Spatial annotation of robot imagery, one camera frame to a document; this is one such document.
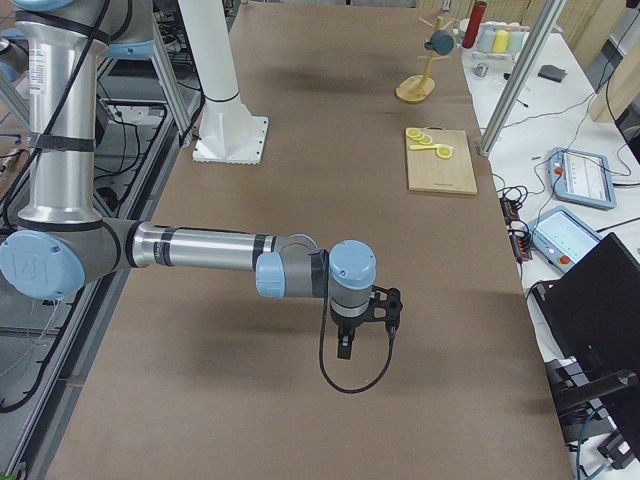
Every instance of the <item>blue cable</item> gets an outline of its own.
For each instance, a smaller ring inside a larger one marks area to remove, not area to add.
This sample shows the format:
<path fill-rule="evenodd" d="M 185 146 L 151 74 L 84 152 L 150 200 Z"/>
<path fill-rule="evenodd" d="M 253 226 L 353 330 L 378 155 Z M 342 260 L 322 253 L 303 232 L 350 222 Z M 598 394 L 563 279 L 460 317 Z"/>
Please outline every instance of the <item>blue cable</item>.
<path fill-rule="evenodd" d="M 602 409 L 604 409 L 604 405 L 600 405 L 593 412 L 591 412 L 589 415 L 587 415 L 587 417 L 584 419 L 584 423 L 582 424 L 582 427 L 580 427 L 580 433 L 578 434 L 578 448 L 576 449 L 576 480 L 581 480 L 580 479 L 580 477 L 581 477 L 581 474 L 580 474 L 580 447 L 582 446 L 582 442 L 584 442 L 584 440 L 585 440 L 584 435 L 585 435 L 585 433 L 587 431 L 587 425 L 589 424 L 589 422 L 591 422 L 591 420 L 593 420 L 593 417 L 595 417 L 596 414 Z M 599 475 L 607 466 L 608 466 L 608 464 L 600 465 L 600 467 L 594 473 L 592 473 L 591 475 L 588 475 L 584 480 L 592 480 L 597 475 Z"/>

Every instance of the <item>barcode label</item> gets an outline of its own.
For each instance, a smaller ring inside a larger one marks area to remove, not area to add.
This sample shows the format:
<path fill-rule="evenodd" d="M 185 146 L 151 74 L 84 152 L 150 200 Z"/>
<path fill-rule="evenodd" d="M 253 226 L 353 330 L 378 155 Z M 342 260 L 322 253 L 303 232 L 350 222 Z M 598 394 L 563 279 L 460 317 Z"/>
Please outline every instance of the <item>barcode label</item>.
<path fill-rule="evenodd" d="M 44 95 L 45 75 L 47 73 L 47 56 L 42 50 L 29 50 L 29 93 Z"/>

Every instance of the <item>wooden base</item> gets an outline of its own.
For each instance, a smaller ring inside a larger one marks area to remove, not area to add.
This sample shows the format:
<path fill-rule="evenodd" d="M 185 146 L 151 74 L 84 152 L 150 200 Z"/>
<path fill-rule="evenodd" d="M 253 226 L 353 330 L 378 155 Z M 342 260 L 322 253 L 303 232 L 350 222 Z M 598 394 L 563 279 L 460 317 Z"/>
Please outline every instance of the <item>wooden base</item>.
<path fill-rule="evenodd" d="M 422 75 L 412 75 L 396 88 L 396 97 L 407 103 L 420 103 L 429 96 L 436 87 L 431 77 L 421 85 Z"/>

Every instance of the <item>blue and white device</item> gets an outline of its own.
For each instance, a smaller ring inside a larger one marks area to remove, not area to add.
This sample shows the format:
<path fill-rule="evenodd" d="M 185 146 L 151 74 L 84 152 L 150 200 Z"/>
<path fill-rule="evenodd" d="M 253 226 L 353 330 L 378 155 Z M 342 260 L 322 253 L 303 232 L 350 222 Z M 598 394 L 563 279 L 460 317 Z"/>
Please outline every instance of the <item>blue and white device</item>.
<path fill-rule="evenodd" d="M 533 245 L 564 273 L 602 240 L 602 235 L 562 206 L 530 224 L 529 231 Z"/>
<path fill-rule="evenodd" d="M 549 179 L 560 200 L 610 210 L 616 196 L 607 157 L 556 147 L 549 157 Z"/>

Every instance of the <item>red cylinder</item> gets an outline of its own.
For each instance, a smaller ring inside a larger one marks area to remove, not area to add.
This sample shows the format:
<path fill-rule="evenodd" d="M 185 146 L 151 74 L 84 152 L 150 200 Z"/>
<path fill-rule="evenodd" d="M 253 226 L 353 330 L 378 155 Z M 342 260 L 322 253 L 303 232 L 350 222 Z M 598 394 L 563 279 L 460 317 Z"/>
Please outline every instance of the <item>red cylinder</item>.
<path fill-rule="evenodd" d="M 469 25 L 462 41 L 464 48 L 471 48 L 476 42 L 478 36 L 478 29 L 480 23 L 482 23 L 482 17 L 484 17 L 484 11 L 487 9 L 487 2 L 476 2 L 471 10 L 471 18 L 469 19 Z"/>

